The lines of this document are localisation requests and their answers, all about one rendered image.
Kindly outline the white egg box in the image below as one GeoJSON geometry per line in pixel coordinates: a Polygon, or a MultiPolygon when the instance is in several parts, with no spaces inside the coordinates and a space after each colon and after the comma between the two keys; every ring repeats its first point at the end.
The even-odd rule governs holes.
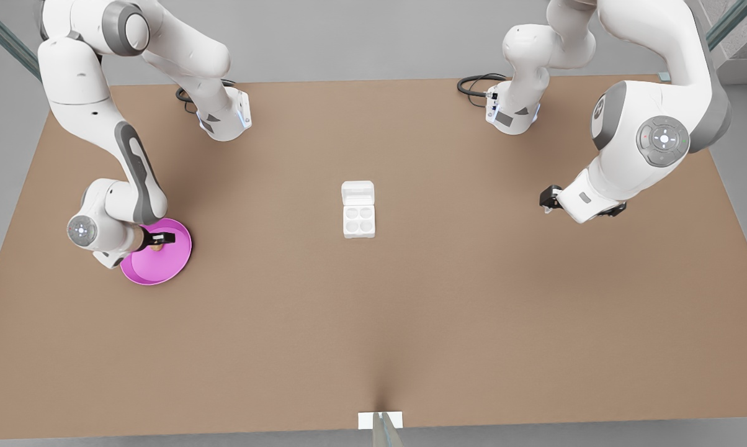
{"type": "Polygon", "coordinates": [[[373,205],[345,205],[343,207],[343,237],[375,237],[375,207],[373,205]]]}

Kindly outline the white egg box lid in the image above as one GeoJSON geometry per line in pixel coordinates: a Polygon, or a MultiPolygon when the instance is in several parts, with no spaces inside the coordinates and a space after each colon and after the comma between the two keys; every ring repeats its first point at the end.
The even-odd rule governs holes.
{"type": "Polygon", "coordinates": [[[341,186],[343,206],[373,206],[375,187],[371,181],[345,181],[341,186]]]}

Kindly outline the pink round plate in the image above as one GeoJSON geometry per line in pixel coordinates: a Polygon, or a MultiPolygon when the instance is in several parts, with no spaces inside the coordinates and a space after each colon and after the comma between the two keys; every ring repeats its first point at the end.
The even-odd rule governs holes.
{"type": "Polygon", "coordinates": [[[179,274],[192,253],[192,239],[183,223],[164,218],[143,226],[150,233],[172,233],[174,242],[161,245],[159,251],[150,247],[134,252],[119,265],[124,275],[134,283],[151,286],[161,284],[179,274]]]}

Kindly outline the silver frame post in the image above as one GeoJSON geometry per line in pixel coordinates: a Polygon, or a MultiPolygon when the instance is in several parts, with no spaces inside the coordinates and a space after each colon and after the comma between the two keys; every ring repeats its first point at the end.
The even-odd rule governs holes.
{"type": "Polygon", "coordinates": [[[16,59],[22,67],[38,80],[42,80],[38,57],[31,51],[24,42],[22,42],[16,34],[13,33],[5,23],[0,20],[0,45],[5,51],[8,52],[14,59],[16,59]]]}
{"type": "Polygon", "coordinates": [[[372,447],[405,447],[399,435],[403,427],[401,411],[357,413],[357,429],[372,431],[372,447]]]}
{"type": "Polygon", "coordinates": [[[745,20],[745,17],[747,17],[747,0],[736,0],[707,31],[705,37],[709,51],[713,51],[742,20],[745,20]]]}

